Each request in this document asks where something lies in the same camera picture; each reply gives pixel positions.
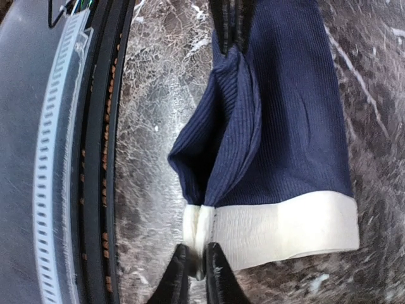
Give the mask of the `navy underwear white waistband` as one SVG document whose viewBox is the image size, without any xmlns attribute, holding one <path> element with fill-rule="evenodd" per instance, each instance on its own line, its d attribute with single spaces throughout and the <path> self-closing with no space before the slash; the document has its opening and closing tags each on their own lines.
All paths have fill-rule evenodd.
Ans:
<svg viewBox="0 0 405 304">
<path fill-rule="evenodd" d="M 235 270 L 359 248 L 342 104 L 316 1 L 257 1 L 249 40 L 212 36 L 213 67 L 168 155 L 201 263 Z"/>
</svg>

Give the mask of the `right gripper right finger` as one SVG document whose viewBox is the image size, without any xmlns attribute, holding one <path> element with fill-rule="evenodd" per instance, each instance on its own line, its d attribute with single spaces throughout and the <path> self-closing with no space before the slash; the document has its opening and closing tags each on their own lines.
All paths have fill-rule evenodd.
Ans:
<svg viewBox="0 0 405 304">
<path fill-rule="evenodd" d="M 208 244 L 204 259 L 207 303 L 250 304 L 219 243 Z"/>
</svg>

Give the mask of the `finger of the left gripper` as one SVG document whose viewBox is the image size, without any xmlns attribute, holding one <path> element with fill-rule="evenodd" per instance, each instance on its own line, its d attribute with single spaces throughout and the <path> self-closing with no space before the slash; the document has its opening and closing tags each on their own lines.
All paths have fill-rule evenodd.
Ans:
<svg viewBox="0 0 405 304">
<path fill-rule="evenodd" d="M 235 43 L 243 53 L 249 47 L 254 10 L 255 0 L 235 1 Z"/>
<path fill-rule="evenodd" d="M 209 0 L 220 51 L 228 54 L 232 47 L 231 5 L 229 0 Z"/>
</svg>

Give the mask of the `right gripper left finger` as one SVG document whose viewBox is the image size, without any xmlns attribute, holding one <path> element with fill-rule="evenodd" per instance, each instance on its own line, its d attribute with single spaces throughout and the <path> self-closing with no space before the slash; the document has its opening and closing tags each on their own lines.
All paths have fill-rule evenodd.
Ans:
<svg viewBox="0 0 405 304">
<path fill-rule="evenodd" d="M 190 250 L 178 244 L 147 304 L 186 304 L 189 300 Z"/>
</svg>

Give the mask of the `black front rail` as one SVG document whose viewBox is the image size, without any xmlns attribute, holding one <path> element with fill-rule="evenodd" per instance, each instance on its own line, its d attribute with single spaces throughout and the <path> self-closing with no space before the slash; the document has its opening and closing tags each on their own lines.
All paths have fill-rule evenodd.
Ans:
<svg viewBox="0 0 405 304">
<path fill-rule="evenodd" d="M 75 155 L 80 303 L 119 303 L 115 236 L 115 148 L 123 66 L 135 1 L 96 1 L 86 99 Z"/>
</svg>

